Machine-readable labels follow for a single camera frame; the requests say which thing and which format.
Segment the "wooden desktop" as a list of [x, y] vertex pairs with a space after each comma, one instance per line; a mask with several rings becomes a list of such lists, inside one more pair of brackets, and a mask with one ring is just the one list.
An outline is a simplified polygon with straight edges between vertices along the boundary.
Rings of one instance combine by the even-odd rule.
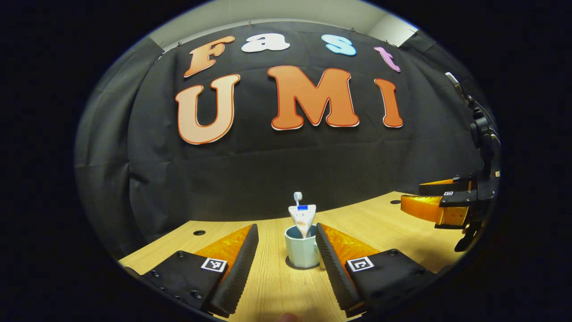
[[[376, 250], [402, 251], [433, 272], [455, 263], [462, 253], [454, 247], [460, 230], [436, 229], [433, 222], [402, 212], [400, 192], [390, 192], [360, 203], [316, 213], [323, 223], [352, 236]], [[251, 225], [252, 221], [193, 221], [120, 259], [120, 264], [146, 273], [177, 250], [192, 253]], [[300, 316], [303, 322], [346, 322], [323, 265], [298, 270], [286, 264], [284, 232], [291, 218], [258, 220], [259, 244], [249, 277], [230, 322], [274, 322], [283, 313]]]

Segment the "white toothpaste tube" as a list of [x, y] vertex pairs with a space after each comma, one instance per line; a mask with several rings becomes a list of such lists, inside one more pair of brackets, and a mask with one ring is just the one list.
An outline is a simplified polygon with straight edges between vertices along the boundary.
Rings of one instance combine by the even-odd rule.
[[289, 206], [288, 212], [302, 238], [307, 238], [316, 214], [316, 204]]

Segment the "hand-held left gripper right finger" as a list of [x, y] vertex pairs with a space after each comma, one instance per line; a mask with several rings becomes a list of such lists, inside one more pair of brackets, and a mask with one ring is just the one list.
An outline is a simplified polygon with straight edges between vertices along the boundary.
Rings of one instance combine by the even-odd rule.
[[398, 249], [376, 250], [322, 223], [316, 226], [316, 243], [347, 317], [389, 310], [438, 277]]

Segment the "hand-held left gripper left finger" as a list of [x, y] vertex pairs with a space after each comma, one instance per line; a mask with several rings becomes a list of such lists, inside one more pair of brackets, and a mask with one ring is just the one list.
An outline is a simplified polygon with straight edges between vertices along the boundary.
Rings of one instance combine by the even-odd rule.
[[258, 244], [252, 224], [194, 253], [175, 251], [143, 274], [126, 271], [170, 300], [227, 318], [236, 312]]

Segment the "round dark brown coaster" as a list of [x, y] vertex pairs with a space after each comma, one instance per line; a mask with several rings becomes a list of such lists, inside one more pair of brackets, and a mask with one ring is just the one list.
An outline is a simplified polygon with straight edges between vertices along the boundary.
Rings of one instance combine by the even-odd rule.
[[290, 267], [292, 269], [296, 269], [296, 270], [311, 270], [311, 269], [320, 267], [320, 262], [318, 262], [316, 265], [309, 266], [309, 267], [298, 267], [290, 261], [289, 256], [286, 256], [285, 263], [286, 263], [286, 265], [288, 265], [288, 267]]

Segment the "light blue cup wooden handle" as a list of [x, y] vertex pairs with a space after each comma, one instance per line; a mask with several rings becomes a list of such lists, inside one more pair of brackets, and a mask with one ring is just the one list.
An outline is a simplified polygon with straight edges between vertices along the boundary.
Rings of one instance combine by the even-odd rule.
[[296, 269], [311, 269], [320, 265], [320, 251], [316, 242], [316, 225], [309, 230], [309, 237], [303, 238], [293, 225], [284, 232], [287, 257]]

